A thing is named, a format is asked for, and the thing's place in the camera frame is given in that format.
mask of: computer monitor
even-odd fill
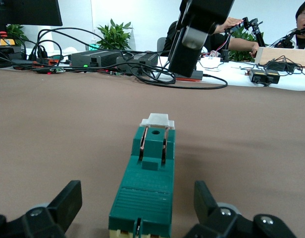
[[[7,24],[62,26],[58,0],[0,0],[0,31]]]

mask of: hole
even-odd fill
[[[154,135],[159,135],[159,134],[160,134],[160,131],[159,131],[159,130],[153,130],[153,131],[152,131],[152,134],[154,134]]]

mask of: person's hand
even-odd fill
[[[284,48],[283,44],[280,42],[277,44],[277,47],[276,48]]]
[[[223,33],[226,29],[237,26],[243,22],[242,19],[236,19],[233,17],[228,17],[222,25],[218,25],[214,31],[216,33]]]
[[[259,48],[259,44],[257,42],[253,42],[252,51],[250,52],[250,55],[251,55],[252,58],[256,57],[258,48]]]

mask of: power adapter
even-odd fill
[[[249,77],[251,82],[264,84],[265,86],[272,83],[277,84],[280,79],[280,75],[277,71],[262,69],[251,69],[249,71]]]
[[[270,70],[293,73],[297,67],[296,63],[281,62],[281,61],[269,61],[266,64],[266,68]]]

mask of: white wall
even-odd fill
[[[296,26],[295,14],[304,0],[235,0],[230,16],[235,18],[258,18],[264,32],[264,40],[272,44]],[[134,39],[138,51],[155,51],[159,37],[165,37],[169,25],[178,19],[181,0],[59,0],[64,27],[78,27],[92,31],[98,25],[108,24],[112,18],[116,23],[132,22]],[[35,41],[35,27],[25,27],[25,33]],[[85,42],[92,35],[80,31],[66,33]],[[84,51],[84,45],[64,36],[52,34],[64,49],[73,46]]]
[[[58,0],[58,3],[63,23],[62,27],[76,27],[92,31],[93,23],[90,0]],[[24,32],[30,40],[34,42],[37,41],[37,26],[25,26]],[[90,40],[92,39],[91,34],[83,31],[62,30],[62,32],[87,43],[90,43]],[[75,47],[78,51],[85,51],[85,46],[83,44],[60,34],[52,33],[52,39],[60,44],[63,50],[72,46]],[[29,48],[33,47],[32,44],[26,44],[26,46]]]
[[[132,22],[137,51],[156,51],[157,39],[167,34],[179,17],[180,0],[91,0],[93,23]]]

